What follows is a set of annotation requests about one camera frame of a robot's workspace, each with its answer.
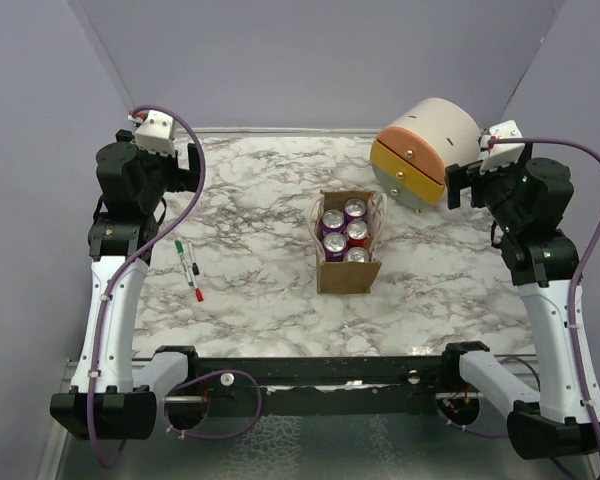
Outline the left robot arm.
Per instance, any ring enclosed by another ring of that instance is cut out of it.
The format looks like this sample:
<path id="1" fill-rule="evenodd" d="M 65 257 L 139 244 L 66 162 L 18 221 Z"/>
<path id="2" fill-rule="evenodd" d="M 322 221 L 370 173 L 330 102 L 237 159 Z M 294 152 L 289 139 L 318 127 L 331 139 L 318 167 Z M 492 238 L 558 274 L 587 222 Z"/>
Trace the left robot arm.
<path id="1" fill-rule="evenodd" d="M 154 212 L 165 193 L 196 193 L 204 181 L 197 141 L 188 144 L 187 157 L 181 168 L 177 153 L 143 149 L 127 130 L 96 154 L 102 194 L 88 234 L 92 297 L 85 339 L 68 392 L 50 402 L 51 416 L 79 440 L 145 440 L 164 397 L 200 385 L 191 347 L 161 347 L 140 369 L 132 361 L 140 293 L 163 233 Z"/>

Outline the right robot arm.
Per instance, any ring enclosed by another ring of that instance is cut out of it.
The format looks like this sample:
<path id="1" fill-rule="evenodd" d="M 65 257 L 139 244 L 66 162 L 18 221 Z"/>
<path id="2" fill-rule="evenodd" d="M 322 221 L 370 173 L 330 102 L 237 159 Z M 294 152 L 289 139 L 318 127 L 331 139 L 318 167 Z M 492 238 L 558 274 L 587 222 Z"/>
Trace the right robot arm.
<path id="1" fill-rule="evenodd" d="M 445 172 L 448 206 L 485 207 L 503 232 L 497 248 L 531 323 L 541 387 L 508 371 L 481 342 L 450 343 L 439 367 L 449 390 L 476 388 L 501 413 L 516 453 L 526 459 L 600 450 L 600 388 L 593 371 L 581 307 L 584 257 L 559 223 L 574 187 L 560 162 L 532 155 L 491 171 L 482 161 Z"/>

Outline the red cola can front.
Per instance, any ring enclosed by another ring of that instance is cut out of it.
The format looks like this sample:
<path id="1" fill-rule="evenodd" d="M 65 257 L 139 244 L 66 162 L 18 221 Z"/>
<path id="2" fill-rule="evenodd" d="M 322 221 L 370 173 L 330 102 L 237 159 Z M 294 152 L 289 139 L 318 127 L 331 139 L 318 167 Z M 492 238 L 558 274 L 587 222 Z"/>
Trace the red cola can front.
<path id="1" fill-rule="evenodd" d="M 363 247 L 350 247 L 343 257 L 344 262 L 367 263 L 370 261 L 369 252 Z"/>

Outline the brown canvas tote bag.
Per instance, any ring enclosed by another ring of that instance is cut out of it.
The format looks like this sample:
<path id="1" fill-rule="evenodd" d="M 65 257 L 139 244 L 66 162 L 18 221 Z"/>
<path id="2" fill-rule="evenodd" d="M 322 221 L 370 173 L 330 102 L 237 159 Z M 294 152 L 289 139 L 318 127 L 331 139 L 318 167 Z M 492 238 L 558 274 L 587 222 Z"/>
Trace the brown canvas tote bag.
<path id="1" fill-rule="evenodd" d="M 365 222 L 370 227 L 369 238 L 364 240 L 362 248 L 369 254 L 369 260 L 331 261 L 327 259 L 327 250 L 322 239 L 325 227 L 322 217 L 328 210 L 344 211 L 348 200 L 359 199 L 366 207 Z M 306 226 L 310 235 L 316 258 L 316 281 L 319 294 L 368 294 L 376 280 L 382 262 L 376 257 L 378 241 L 384 233 L 388 217 L 387 195 L 371 190 L 321 190 L 309 204 Z"/>

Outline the purple fanta can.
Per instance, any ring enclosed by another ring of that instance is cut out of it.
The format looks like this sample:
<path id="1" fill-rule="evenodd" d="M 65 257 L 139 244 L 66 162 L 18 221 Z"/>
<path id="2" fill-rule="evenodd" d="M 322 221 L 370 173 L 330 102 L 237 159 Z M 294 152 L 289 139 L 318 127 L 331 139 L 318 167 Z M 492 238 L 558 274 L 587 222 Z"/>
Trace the purple fanta can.
<path id="1" fill-rule="evenodd" d="M 323 237 L 330 233 L 343 233 L 347 222 L 341 210 L 326 210 L 320 218 L 320 231 Z"/>
<path id="2" fill-rule="evenodd" d="M 322 241 L 327 262 L 340 262 L 348 250 L 348 240 L 343 233 L 330 232 Z"/>

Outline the red cola can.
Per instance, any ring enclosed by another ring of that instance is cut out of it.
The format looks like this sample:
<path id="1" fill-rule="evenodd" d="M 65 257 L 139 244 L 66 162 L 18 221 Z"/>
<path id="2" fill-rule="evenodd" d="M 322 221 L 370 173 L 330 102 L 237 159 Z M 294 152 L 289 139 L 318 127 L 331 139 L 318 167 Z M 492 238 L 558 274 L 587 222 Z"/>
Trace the red cola can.
<path id="1" fill-rule="evenodd" d="M 369 226 L 362 220 L 353 220 L 347 225 L 346 237 L 350 248 L 365 248 L 370 238 Z"/>
<path id="2" fill-rule="evenodd" d="M 350 247 L 343 257 L 344 262 L 367 263 L 370 261 L 369 252 L 363 247 Z"/>

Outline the purple Fanta can front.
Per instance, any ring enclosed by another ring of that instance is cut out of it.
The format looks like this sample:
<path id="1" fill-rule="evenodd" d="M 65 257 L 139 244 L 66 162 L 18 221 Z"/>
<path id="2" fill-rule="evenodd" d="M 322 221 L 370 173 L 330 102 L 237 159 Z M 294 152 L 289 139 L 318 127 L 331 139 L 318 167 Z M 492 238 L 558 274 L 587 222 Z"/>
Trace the purple Fanta can front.
<path id="1" fill-rule="evenodd" d="M 343 233 L 347 222 L 341 210 L 326 210 L 320 218 L 320 231 L 323 237 L 330 233 Z"/>

